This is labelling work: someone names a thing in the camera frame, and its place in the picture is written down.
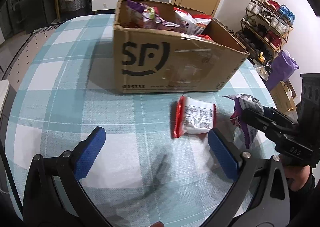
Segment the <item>right hand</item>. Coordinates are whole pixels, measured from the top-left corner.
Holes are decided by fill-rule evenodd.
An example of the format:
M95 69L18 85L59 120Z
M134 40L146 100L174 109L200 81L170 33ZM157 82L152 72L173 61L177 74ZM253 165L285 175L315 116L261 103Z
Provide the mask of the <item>right hand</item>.
M313 191L315 188L315 180L309 165L303 167L285 166L284 172L286 178L291 180L291 191L297 192L301 189L304 191Z

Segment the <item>left hand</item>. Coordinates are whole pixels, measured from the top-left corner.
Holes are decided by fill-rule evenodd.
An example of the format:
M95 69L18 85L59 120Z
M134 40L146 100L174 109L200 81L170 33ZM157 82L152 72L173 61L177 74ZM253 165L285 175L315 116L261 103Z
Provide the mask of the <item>left hand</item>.
M150 227L164 227L164 224L162 222L156 222L152 224Z

